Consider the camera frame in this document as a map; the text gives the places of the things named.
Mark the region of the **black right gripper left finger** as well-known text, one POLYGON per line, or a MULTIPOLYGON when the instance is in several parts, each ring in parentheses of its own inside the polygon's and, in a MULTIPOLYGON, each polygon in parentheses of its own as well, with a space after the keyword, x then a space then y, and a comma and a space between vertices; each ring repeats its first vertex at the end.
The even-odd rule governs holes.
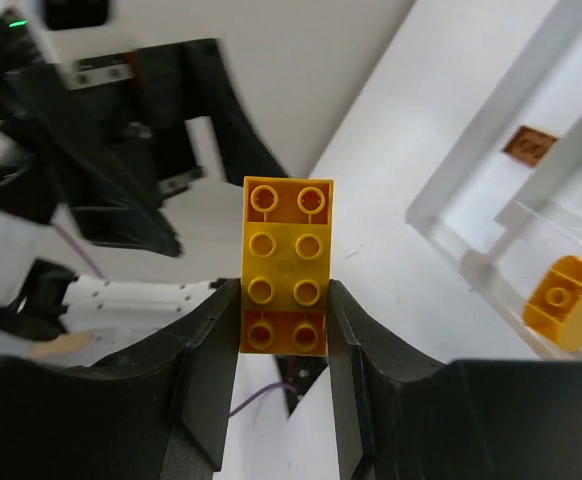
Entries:
POLYGON ((240 283, 90 367, 0 356, 0 479, 209 479, 222 467, 240 283))

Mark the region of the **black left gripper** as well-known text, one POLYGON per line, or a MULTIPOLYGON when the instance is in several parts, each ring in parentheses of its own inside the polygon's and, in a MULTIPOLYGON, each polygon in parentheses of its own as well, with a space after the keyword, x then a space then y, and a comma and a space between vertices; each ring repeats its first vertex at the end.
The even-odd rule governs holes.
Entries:
POLYGON ((179 193, 175 177, 203 174, 190 120, 211 121, 229 184, 285 170, 244 113, 216 39, 145 47, 123 62, 130 79, 86 89, 68 89, 45 62, 5 74, 0 211, 47 225, 65 206, 95 245, 178 257, 162 207, 179 193))

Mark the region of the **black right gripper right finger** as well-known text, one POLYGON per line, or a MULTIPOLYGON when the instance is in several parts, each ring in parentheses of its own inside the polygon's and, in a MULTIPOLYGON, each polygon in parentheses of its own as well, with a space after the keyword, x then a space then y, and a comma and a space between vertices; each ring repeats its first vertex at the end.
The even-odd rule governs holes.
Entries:
POLYGON ((441 363, 328 293, 343 479, 582 479, 582 361, 441 363))

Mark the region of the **yellow orange lego stack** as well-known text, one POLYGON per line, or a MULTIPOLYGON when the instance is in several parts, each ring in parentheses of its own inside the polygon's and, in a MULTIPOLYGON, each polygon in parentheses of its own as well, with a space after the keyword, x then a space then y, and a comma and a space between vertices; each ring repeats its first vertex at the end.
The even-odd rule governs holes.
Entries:
POLYGON ((246 177, 240 351, 324 357, 334 182, 246 177))

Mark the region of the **orange round lego piece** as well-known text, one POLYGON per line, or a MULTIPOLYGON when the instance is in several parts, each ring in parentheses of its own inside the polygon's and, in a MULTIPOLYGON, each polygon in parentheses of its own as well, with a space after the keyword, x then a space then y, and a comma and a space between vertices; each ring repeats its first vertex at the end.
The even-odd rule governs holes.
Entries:
POLYGON ((526 301, 522 320, 558 348, 582 348, 582 259, 558 259, 526 301))

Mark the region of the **brown lego plate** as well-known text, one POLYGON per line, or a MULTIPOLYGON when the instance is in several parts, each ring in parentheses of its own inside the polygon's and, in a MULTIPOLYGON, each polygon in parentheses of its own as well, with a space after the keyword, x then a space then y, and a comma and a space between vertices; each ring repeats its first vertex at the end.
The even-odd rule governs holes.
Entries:
POLYGON ((557 141, 558 138, 553 135, 521 125, 503 147, 502 152, 534 168, 557 141))

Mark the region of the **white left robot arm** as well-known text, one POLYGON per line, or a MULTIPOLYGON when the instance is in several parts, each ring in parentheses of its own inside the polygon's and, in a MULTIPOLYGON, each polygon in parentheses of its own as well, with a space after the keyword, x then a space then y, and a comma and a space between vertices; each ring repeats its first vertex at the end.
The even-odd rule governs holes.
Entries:
POLYGON ((228 183, 283 175, 214 39, 86 58, 72 72, 31 40, 0 41, 0 353, 67 355, 98 336, 163 326, 208 296, 201 283, 79 275, 39 252, 65 209, 96 246, 181 256, 162 210, 204 174, 187 129, 201 117, 228 183))

